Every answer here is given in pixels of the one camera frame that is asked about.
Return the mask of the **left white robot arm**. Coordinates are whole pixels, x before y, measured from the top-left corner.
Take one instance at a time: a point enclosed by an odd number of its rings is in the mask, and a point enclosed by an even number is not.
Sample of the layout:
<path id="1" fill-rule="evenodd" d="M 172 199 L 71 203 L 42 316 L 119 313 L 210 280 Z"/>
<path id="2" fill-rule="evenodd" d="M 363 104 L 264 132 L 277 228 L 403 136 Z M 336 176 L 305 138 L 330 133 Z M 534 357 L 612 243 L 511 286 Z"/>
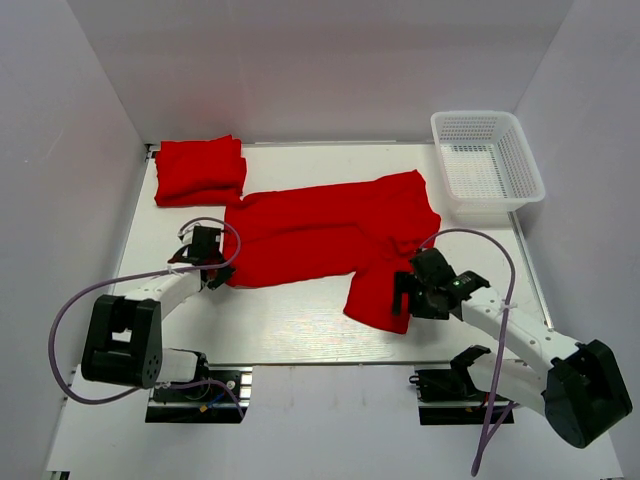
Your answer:
<path id="1" fill-rule="evenodd" d="M 221 253 L 223 233 L 195 225 L 180 235 L 183 246 L 169 260 L 170 266 L 188 266 L 189 271 L 156 276 L 125 295 L 95 301 L 81 361 L 85 379 L 140 389 L 176 383 L 191 399 L 209 392 L 206 356 L 165 348 L 162 322 L 188 298 L 231 278 L 234 268 Z"/>

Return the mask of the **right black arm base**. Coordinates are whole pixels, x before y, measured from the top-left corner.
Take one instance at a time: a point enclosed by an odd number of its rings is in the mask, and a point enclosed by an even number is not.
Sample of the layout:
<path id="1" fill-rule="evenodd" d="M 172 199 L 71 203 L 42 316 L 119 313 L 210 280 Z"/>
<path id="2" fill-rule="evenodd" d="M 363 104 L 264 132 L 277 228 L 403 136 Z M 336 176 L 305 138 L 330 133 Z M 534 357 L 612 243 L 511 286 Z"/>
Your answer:
<path id="1" fill-rule="evenodd" d="M 465 384 L 452 369 L 417 369 L 408 383 L 416 390 L 421 426 L 483 424 L 489 393 Z"/>

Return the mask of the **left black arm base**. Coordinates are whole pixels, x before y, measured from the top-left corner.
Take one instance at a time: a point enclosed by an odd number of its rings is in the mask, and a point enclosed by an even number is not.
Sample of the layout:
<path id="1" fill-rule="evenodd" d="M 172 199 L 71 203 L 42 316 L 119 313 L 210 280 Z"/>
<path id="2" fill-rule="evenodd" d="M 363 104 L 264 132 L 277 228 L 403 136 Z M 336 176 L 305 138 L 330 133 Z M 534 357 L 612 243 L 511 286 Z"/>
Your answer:
<path id="1" fill-rule="evenodd" d="M 252 367 L 210 369 L 209 377 L 224 383 L 243 413 L 251 397 Z M 190 389 L 154 389 L 147 403 L 147 424 L 240 424 L 243 418 L 226 390 L 217 385 Z"/>

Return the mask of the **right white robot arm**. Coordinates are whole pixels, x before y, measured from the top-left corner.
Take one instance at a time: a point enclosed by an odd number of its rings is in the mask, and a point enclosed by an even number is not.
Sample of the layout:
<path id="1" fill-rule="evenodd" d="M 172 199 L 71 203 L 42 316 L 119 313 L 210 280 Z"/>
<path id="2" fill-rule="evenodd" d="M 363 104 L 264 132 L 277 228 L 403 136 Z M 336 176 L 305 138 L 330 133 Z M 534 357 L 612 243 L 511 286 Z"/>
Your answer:
<path id="1" fill-rule="evenodd" d="M 394 275 L 392 311 L 408 305 L 415 318 L 455 317 L 495 340 L 514 359 L 473 345 L 446 369 L 426 369 L 410 382 L 427 404 L 486 401 L 498 370 L 496 397 L 543 416 L 568 444 L 584 448 L 633 409 L 612 350 L 599 340 L 580 342 L 510 306 L 480 275 L 456 274 L 436 249 L 419 252 L 408 272 Z"/>

